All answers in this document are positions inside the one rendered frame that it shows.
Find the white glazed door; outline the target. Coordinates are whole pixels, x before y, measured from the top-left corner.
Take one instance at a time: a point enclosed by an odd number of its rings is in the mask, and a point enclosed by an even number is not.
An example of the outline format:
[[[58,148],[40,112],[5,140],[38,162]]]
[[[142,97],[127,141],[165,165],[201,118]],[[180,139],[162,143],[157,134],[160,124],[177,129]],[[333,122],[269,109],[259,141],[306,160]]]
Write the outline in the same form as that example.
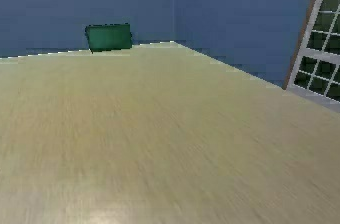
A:
[[[283,88],[340,113],[340,0],[310,0]]]

